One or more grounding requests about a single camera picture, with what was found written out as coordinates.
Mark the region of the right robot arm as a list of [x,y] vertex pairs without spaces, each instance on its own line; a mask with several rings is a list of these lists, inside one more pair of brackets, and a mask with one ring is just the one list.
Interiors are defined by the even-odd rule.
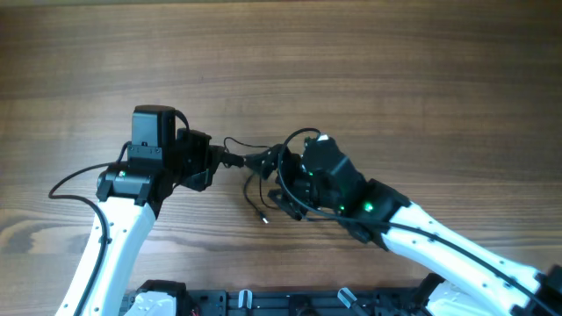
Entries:
[[455,233],[397,190],[365,179],[326,134],[305,139],[302,154],[282,143],[244,164],[263,179],[277,174],[270,199],[294,219],[310,212],[332,219],[356,240],[430,269],[412,299],[427,315],[561,313],[560,266],[543,273]]

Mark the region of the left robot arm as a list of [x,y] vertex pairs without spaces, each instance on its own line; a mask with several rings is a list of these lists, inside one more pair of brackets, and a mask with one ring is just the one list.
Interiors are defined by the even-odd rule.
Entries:
[[90,237],[58,314],[117,314],[164,200],[177,186],[203,191],[212,184],[225,149],[205,133],[177,128],[178,120],[186,117],[173,107],[134,109],[131,140],[101,167]]

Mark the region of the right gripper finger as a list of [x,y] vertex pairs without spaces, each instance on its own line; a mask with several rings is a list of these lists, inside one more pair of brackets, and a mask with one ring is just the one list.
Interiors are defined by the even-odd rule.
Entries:
[[278,156],[282,149],[281,144],[268,147],[260,154],[248,154],[244,157],[244,165],[256,172],[263,180],[267,180],[277,169]]
[[295,205],[281,189],[270,190],[268,198],[292,219],[300,221],[306,216],[300,207]]

